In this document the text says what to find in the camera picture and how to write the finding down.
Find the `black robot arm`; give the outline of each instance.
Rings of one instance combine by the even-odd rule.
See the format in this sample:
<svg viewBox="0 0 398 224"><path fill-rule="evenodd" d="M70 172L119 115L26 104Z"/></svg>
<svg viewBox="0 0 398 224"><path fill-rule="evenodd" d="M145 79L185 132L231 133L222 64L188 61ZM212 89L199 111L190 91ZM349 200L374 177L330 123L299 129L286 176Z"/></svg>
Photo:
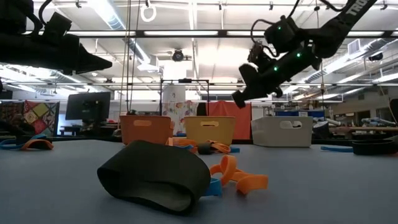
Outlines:
<svg viewBox="0 0 398 224"><path fill-rule="evenodd" d="M318 29L298 28L291 17L282 16L264 33L268 44L275 48L276 55L286 53L278 60L270 58L256 42L248 61L239 71L246 83L243 92L233 93L238 107L245 107L245 100L267 97L283 92L279 85L290 82L291 78L312 66L319 70L323 58L332 57L345 40L350 30L377 0L349 0L340 13Z"/></svg>

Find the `red fabric panel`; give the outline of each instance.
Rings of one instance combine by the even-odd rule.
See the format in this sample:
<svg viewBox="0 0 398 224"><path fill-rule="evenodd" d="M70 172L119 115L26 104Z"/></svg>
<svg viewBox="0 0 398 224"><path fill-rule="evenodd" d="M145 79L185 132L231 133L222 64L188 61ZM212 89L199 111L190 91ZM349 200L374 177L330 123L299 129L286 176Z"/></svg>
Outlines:
<svg viewBox="0 0 398 224"><path fill-rule="evenodd" d="M218 101L210 103L209 113L208 116L234 116L234 139L250 139L251 103L239 109L233 102Z"/></svg>

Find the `yellow bin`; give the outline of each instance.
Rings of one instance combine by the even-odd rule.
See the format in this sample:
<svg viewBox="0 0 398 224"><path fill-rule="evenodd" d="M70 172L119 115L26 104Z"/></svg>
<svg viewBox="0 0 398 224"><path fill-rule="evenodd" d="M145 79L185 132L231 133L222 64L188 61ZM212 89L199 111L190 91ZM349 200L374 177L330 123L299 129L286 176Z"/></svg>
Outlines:
<svg viewBox="0 0 398 224"><path fill-rule="evenodd" d="M235 130L235 117L231 116L187 116L185 130L187 139L203 143L207 140L231 145Z"/></svg>

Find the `computer monitor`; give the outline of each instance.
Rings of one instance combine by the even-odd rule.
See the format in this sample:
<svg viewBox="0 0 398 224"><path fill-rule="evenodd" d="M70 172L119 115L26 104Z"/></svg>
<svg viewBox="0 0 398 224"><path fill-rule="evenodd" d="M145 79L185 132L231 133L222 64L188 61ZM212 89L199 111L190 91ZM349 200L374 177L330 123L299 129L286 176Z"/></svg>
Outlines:
<svg viewBox="0 0 398 224"><path fill-rule="evenodd" d="M93 120L100 122L109 116L110 92L69 95L66 120Z"/></svg>

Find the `blue table surface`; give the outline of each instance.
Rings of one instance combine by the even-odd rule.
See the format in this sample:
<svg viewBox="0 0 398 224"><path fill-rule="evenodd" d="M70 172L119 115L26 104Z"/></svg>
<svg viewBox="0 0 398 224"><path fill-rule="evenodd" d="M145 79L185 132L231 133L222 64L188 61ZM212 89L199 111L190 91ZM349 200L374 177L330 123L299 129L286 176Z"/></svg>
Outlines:
<svg viewBox="0 0 398 224"><path fill-rule="evenodd" d="M179 217L102 188L96 170L121 143L54 145L53 151L0 151L1 223L398 223L398 157L239 146L238 167L268 175L269 189L242 196L230 182L222 197L202 197L195 212ZM200 157L210 166L221 156Z"/></svg>

